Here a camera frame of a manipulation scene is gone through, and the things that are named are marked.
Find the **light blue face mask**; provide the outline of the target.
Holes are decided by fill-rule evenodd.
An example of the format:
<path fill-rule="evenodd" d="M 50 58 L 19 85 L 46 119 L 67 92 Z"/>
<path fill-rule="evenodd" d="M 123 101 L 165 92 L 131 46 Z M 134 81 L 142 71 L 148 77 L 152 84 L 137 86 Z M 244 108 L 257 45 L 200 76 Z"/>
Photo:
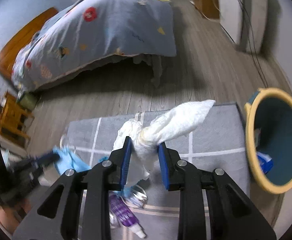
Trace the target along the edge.
<path fill-rule="evenodd" d="M 76 172 L 90 170 L 90 166 L 83 162 L 69 147 L 59 148 L 54 146 L 53 153 L 59 155 L 59 160 L 54 162 L 54 166 L 59 175 L 65 171 L 73 169 Z"/>

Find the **white tissue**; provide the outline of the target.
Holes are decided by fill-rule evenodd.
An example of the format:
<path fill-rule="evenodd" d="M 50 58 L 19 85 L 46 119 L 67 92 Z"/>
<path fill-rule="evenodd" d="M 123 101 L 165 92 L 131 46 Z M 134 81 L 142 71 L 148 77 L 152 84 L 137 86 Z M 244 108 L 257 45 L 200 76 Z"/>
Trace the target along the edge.
<path fill-rule="evenodd" d="M 158 160 L 159 144 L 176 139 L 197 129 L 203 123 L 214 100 L 182 103 L 156 117 L 148 126 L 130 119 L 118 130 L 113 149 L 122 148 L 125 138 L 132 140 L 132 154 L 125 187 L 146 180 Z"/>

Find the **teal yellow-rimmed trash bin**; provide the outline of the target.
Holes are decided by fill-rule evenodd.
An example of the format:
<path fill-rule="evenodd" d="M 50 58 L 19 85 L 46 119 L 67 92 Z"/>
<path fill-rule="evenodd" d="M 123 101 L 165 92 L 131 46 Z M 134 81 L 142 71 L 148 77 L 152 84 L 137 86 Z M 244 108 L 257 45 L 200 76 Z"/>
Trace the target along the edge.
<path fill-rule="evenodd" d="M 272 194 L 292 188 L 292 96 L 279 88 L 260 88 L 245 104 L 245 142 L 250 170 L 257 184 Z M 257 151 L 273 159 L 264 174 Z"/>

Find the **teal crumpled wrapper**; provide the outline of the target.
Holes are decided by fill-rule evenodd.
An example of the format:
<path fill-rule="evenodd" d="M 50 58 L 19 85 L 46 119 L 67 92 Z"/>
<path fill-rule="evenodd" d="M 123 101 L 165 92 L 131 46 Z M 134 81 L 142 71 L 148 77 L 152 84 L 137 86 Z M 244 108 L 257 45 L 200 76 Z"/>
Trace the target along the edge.
<path fill-rule="evenodd" d="M 103 161 L 106 161 L 109 157 L 103 156 L 101 157 L 98 162 L 102 163 Z M 116 194 L 119 197 L 128 198 L 132 195 L 132 187 L 125 187 L 122 189 L 122 191 L 113 191 L 114 194 Z"/>

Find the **wooden stool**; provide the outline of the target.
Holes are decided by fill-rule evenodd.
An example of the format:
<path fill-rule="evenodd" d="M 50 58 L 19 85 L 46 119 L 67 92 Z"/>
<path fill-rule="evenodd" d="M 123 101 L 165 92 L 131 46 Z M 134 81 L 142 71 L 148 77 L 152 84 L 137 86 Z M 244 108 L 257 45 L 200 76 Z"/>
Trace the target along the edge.
<path fill-rule="evenodd" d="M 17 98 L 8 91 L 2 99 L 4 104 L 0 113 L 0 135 L 17 146 L 25 148 L 30 142 L 27 131 L 35 117 L 31 111 L 22 108 Z"/>

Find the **grey checked rug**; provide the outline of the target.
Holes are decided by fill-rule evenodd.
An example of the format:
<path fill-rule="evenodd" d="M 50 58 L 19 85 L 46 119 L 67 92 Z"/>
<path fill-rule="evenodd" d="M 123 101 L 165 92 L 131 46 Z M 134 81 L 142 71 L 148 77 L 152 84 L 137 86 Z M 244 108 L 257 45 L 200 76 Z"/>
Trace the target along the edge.
<path fill-rule="evenodd" d="M 117 132 L 126 121 L 135 119 L 148 126 L 161 114 L 162 111 L 138 112 L 73 121 L 62 135 L 60 145 L 69 147 L 83 162 L 94 166 L 110 155 Z M 201 170 L 222 168 L 246 194 L 250 193 L 244 128 L 236 104 L 214 105 L 196 130 L 168 141 L 166 146 Z M 139 187 L 145 190 L 148 201 L 142 209 L 134 205 L 130 209 L 147 239 L 177 239 L 180 194 L 165 189 L 159 163 L 155 163 L 147 180 L 139 182 Z"/>

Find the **purple spray bottle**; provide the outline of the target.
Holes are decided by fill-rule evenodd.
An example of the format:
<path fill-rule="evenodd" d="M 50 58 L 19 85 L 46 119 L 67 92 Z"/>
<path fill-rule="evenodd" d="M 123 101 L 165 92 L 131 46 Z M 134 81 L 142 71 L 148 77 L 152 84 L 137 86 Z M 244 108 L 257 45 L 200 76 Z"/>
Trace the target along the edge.
<path fill-rule="evenodd" d="M 133 214 L 125 202 L 123 202 L 121 197 L 114 193 L 109 194 L 109 204 L 111 212 L 117 217 L 123 226 L 127 227 L 141 239 L 147 237 L 143 228 L 139 224 L 138 218 Z"/>

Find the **green can under bed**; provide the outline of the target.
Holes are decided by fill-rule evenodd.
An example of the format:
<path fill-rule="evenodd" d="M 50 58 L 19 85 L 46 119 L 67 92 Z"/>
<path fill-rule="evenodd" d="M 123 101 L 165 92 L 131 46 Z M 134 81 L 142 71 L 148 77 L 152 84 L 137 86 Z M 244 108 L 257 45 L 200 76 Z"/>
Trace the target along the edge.
<path fill-rule="evenodd" d="M 17 102 L 25 109 L 33 111 L 38 103 L 38 98 L 33 94 L 19 91 Z"/>

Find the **blue snack bag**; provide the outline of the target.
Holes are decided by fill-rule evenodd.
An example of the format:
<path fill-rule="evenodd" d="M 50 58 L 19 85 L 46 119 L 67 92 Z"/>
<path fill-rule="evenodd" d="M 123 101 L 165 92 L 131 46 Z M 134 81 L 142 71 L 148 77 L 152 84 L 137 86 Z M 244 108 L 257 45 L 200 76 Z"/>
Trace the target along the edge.
<path fill-rule="evenodd" d="M 267 174 L 273 168 L 273 159 L 268 155 L 262 152 L 257 151 L 257 158 L 259 161 L 260 168 L 264 174 Z"/>

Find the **wooden bed headboard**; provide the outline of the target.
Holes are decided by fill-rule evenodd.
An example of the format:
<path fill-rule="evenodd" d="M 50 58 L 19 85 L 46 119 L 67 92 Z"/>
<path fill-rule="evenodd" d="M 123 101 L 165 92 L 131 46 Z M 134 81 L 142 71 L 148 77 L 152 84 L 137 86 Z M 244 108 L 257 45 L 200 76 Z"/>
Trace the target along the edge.
<path fill-rule="evenodd" d="M 34 34 L 40 31 L 45 22 L 57 13 L 58 10 L 51 7 L 39 14 L 16 33 L 2 48 L 0 51 L 0 74 L 2 77 L 6 80 L 11 80 L 13 65 L 19 51 L 29 44 Z"/>

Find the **blue patterned bed quilt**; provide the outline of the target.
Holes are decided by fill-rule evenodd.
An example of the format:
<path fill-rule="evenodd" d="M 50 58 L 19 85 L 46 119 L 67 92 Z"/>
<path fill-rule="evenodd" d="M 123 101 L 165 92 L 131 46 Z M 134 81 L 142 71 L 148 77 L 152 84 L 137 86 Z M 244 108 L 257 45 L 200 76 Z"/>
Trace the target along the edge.
<path fill-rule="evenodd" d="M 18 52 L 11 81 L 32 92 L 107 58 L 175 55 L 169 0 L 78 0 L 47 20 Z"/>

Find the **white air purifier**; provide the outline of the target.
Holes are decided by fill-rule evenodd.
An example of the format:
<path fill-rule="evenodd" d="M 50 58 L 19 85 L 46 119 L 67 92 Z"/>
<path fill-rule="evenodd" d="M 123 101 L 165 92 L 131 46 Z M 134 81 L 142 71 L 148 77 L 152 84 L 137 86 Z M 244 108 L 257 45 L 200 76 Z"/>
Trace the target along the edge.
<path fill-rule="evenodd" d="M 267 0 L 219 0 L 220 25 L 236 50 L 258 54 L 264 37 Z"/>

